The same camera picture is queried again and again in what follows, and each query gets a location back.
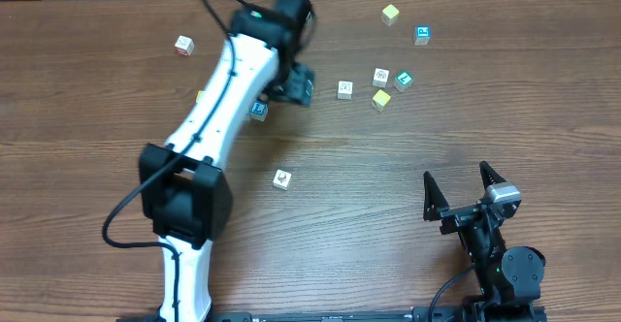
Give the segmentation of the blue block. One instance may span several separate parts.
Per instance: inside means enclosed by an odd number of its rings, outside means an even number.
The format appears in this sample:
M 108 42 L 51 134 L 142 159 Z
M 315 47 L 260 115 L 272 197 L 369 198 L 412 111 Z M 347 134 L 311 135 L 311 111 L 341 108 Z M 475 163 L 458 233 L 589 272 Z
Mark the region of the blue block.
M 430 27 L 427 25 L 416 26 L 413 39 L 416 46 L 426 46 L 431 39 Z
M 268 104 L 261 101 L 256 101 L 250 111 L 249 116 L 258 121 L 264 121 L 268 114 Z

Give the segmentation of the white block centre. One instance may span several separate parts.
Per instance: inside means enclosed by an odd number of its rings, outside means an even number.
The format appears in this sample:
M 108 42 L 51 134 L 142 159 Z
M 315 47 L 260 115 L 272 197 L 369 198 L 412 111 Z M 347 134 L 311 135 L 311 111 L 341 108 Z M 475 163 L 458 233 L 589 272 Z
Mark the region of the white block centre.
M 351 100 L 353 93 L 353 82 L 340 80 L 337 89 L 337 98 L 340 100 Z

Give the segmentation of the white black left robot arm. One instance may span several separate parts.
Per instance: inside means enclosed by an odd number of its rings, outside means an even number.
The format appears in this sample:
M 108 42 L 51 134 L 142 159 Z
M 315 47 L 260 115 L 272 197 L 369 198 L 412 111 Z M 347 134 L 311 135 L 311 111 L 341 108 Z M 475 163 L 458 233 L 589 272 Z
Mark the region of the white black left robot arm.
M 143 212 L 164 254 L 164 301 L 157 321 L 205 321 L 211 250 L 233 203 L 224 170 L 245 118 L 262 96 L 307 106 L 313 71 L 296 61 L 312 28 L 310 0 L 276 0 L 271 9 L 243 3 L 200 99 L 162 146 L 139 159 Z

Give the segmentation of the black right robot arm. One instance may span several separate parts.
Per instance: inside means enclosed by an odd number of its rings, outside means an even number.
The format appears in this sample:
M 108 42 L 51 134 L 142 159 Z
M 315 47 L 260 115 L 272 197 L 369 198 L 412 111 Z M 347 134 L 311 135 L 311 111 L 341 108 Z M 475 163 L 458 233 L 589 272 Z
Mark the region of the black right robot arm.
M 449 279 L 427 308 L 415 308 L 428 321 L 545 321 L 545 309 L 534 306 L 541 295 L 546 259 L 530 246 L 508 248 L 500 231 L 522 202 L 521 191 L 487 162 L 479 163 L 483 196 L 471 206 L 453 209 L 437 182 L 426 172 L 423 219 L 439 221 L 444 235 L 457 234 L 471 265 Z M 480 294 L 459 306 L 438 307 L 441 295 L 466 275 L 476 275 Z

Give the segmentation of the white block red side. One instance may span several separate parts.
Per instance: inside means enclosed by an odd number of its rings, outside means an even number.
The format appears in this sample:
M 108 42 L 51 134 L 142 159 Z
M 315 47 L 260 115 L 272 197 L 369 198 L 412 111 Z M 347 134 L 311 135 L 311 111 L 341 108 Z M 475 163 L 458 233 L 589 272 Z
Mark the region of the white block red side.
M 183 56 L 190 56 L 194 50 L 194 42 L 191 38 L 179 35 L 175 42 L 176 52 Z

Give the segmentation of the yellow framed block left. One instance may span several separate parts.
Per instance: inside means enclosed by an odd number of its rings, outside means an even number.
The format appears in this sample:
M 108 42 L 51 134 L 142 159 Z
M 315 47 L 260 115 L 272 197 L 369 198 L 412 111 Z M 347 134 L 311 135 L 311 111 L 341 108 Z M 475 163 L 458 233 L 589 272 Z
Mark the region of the yellow framed block left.
M 196 100 L 195 100 L 196 103 L 200 102 L 201 97 L 203 96 L 203 94 L 204 94 L 203 90 L 198 91 L 197 96 L 196 96 Z

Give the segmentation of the yellow block top right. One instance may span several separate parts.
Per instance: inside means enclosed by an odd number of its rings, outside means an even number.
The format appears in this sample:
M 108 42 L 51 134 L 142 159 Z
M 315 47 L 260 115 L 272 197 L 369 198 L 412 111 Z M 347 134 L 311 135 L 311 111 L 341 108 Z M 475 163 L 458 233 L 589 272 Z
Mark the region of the yellow block top right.
M 381 20 L 386 26 L 391 26 L 398 20 L 399 15 L 399 9 L 393 4 L 389 4 L 383 8 L 381 12 Z

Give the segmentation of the yellow block lower right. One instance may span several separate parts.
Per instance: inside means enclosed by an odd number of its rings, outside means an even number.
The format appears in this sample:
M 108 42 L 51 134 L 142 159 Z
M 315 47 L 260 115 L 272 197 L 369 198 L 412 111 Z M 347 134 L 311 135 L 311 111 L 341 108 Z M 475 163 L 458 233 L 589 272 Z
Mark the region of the yellow block lower right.
M 372 98 L 372 105 L 379 112 L 383 112 L 390 100 L 391 96 L 383 89 L 379 89 Z

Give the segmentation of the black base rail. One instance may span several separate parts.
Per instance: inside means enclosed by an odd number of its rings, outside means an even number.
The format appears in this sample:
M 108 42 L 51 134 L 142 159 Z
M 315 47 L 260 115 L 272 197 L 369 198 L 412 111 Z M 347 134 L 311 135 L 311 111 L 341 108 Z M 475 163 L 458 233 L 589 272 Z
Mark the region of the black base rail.
M 529 311 L 518 312 L 516 315 L 501 315 L 501 313 L 491 309 L 491 316 L 480 321 L 547 321 L 547 316 L 543 307 L 535 307 L 533 314 Z M 148 316 L 121 317 L 116 321 L 125 322 L 155 322 L 167 321 L 157 314 Z M 426 322 L 429 321 L 427 307 L 415 307 L 410 311 L 368 311 L 350 313 L 286 313 L 286 314 L 262 314 L 251 315 L 249 312 L 226 312 L 210 313 L 205 321 L 208 322 Z M 475 317 L 465 317 L 457 306 L 435 307 L 432 314 L 432 321 L 477 321 Z

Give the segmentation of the acorn wooden block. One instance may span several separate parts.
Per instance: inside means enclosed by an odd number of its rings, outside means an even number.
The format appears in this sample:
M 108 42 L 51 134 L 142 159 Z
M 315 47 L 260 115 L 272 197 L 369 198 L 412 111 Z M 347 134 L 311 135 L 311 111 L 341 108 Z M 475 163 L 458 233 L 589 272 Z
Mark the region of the acorn wooden block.
M 277 170 L 273 179 L 273 186 L 281 189 L 287 190 L 290 184 L 292 175 L 283 170 Z

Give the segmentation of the green top block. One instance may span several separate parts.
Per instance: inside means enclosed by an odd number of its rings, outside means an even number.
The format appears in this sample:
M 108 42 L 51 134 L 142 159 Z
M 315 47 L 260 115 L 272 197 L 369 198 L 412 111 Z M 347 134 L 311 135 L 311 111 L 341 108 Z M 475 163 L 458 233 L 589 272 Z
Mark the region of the green top block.
M 401 71 L 394 79 L 394 86 L 399 92 L 404 92 L 414 83 L 414 76 L 408 71 Z

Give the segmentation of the blue top block right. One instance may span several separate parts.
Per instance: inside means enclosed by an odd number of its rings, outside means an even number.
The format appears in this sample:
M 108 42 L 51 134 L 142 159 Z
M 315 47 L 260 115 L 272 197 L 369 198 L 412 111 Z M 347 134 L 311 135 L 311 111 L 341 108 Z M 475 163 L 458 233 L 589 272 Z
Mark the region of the blue top block right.
M 426 46 L 431 39 L 430 27 L 427 25 L 416 26 L 413 39 L 416 46 Z

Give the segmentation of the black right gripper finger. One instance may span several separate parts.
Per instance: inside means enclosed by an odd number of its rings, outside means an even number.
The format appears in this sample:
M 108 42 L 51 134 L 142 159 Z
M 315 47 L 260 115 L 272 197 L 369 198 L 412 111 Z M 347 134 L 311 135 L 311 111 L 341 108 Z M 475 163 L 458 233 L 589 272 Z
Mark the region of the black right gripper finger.
M 423 174 L 423 180 L 425 192 L 423 219 L 425 221 L 441 220 L 442 214 L 449 210 L 449 204 L 430 172 Z
M 491 167 L 487 161 L 481 161 L 479 163 L 479 171 L 485 190 L 492 185 L 504 184 L 507 182 Z

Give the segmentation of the white block right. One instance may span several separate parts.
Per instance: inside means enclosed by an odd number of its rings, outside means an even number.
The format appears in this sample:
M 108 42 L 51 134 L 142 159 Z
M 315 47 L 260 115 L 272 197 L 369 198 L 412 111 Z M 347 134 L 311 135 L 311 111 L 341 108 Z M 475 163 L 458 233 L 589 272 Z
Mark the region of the white block right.
M 385 88 L 389 79 L 389 71 L 386 69 L 375 68 L 372 86 Z

